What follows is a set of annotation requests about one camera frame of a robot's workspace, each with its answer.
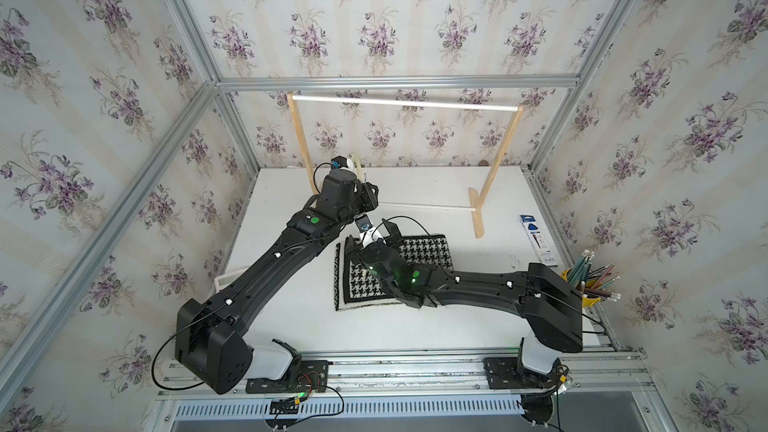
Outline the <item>yellow pencil cup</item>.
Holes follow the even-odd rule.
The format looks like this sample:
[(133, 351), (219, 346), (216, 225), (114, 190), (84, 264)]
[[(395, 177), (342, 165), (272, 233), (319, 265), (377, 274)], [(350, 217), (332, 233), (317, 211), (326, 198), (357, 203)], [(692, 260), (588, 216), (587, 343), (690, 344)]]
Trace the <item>yellow pencil cup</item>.
[(582, 307), (589, 308), (600, 302), (617, 302), (621, 294), (610, 289), (618, 278), (613, 264), (596, 266), (595, 252), (585, 249), (575, 264), (560, 276), (575, 287), (582, 297)]

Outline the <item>white green flat device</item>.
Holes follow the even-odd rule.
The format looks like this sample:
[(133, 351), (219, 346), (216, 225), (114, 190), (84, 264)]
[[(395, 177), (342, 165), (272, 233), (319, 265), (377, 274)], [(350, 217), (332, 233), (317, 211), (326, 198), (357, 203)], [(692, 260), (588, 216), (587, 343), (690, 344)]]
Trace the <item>white green flat device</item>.
[(240, 268), (226, 272), (213, 279), (212, 295), (215, 295), (225, 288), (232, 285), (238, 278), (240, 278), (246, 272), (246, 268)]

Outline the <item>black white houndstooth scarf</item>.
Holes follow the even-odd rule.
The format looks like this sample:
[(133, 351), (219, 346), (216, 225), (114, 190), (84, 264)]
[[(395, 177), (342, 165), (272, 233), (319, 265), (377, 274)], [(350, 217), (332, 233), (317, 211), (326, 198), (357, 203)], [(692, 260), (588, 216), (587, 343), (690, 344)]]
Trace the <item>black white houndstooth scarf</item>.
[(337, 246), (334, 306), (337, 311), (402, 304), (436, 307), (429, 285), (434, 272), (453, 268), (443, 235), (396, 236), (368, 245), (353, 236)]

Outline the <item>wooden clothes rack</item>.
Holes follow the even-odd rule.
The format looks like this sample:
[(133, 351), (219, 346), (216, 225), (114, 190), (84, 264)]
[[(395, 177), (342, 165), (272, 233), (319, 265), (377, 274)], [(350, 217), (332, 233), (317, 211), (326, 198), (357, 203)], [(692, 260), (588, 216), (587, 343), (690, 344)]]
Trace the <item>wooden clothes rack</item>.
[(480, 185), (466, 187), (456, 203), (422, 197), (389, 198), (392, 209), (466, 212), (476, 238), (485, 234), (483, 208), (525, 113), (522, 104), (493, 105), (484, 90), (459, 99), (432, 100), (424, 90), (399, 90), (392, 98), (363, 94), (287, 94), (299, 155), (308, 172), (335, 156), (357, 153), (362, 170), (374, 167), (486, 168)]

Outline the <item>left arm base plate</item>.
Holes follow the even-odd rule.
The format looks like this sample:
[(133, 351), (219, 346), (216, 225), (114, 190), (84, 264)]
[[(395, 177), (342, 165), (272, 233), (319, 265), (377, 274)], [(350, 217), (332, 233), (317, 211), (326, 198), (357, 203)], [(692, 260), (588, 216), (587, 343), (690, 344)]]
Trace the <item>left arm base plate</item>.
[(247, 394), (325, 392), (330, 365), (331, 362), (326, 360), (302, 360), (299, 364), (291, 365), (279, 379), (248, 379), (245, 392)]

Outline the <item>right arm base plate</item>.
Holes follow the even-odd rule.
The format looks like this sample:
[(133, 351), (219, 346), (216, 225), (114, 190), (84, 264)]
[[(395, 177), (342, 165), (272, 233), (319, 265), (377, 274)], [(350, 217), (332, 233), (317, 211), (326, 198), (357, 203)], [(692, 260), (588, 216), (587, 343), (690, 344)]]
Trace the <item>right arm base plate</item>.
[(515, 356), (487, 357), (483, 370), (491, 390), (532, 389), (553, 391), (567, 380), (569, 368), (556, 359), (552, 370), (539, 373), (523, 367)]

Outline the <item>white blue flat box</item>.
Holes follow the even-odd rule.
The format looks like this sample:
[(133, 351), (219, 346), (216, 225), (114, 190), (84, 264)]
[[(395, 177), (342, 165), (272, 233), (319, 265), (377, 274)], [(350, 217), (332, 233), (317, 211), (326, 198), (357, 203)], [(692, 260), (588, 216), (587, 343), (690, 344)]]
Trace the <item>white blue flat box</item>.
[(550, 268), (557, 267), (559, 263), (536, 218), (532, 215), (521, 215), (520, 221), (539, 261)]

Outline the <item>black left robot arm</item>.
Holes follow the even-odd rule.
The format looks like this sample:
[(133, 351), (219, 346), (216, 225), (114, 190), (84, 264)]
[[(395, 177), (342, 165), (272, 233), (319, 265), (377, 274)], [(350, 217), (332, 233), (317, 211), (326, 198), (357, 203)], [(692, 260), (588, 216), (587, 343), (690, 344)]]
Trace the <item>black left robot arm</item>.
[(217, 394), (232, 390), (253, 360), (244, 335), (254, 319), (303, 266), (356, 219), (378, 207), (379, 188), (347, 169), (333, 169), (322, 190), (287, 221), (276, 241), (232, 284), (178, 311), (175, 359)]

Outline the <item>cream plastic clothes hanger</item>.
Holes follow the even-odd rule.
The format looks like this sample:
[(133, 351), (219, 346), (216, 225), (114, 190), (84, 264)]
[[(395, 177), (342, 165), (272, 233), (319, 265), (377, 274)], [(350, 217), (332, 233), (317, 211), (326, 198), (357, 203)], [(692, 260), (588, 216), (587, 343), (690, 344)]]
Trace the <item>cream plastic clothes hanger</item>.
[(353, 163), (353, 169), (355, 171), (355, 175), (356, 175), (357, 179), (360, 180), (361, 182), (364, 182), (365, 181), (365, 174), (363, 173), (363, 170), (362, 170), (362, 164), (361, 164), (360, 157), (358, 156), (357, 153), (353, 153), (351, 155), (351, 160), (352, 160), (352, 163)]

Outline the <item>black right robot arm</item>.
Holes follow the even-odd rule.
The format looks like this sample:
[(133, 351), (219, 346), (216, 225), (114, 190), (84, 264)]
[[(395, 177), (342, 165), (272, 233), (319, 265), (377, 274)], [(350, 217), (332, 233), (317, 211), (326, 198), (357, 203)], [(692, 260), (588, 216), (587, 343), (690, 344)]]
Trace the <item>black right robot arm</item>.
[(562, 354), (583, 351), (582, 293), (548, 266), (532, 262), (523, 271), (490, 274), (408, 261), (398, 227), (385, 221), (380, 229), (383, 234), (366, 225), (359, 237), (345, 239), (344, 252), (386, 295), (416, 309), (460, 305), (525, 319), (530, 333), (521, 341), (522, 366), (540, 375)]

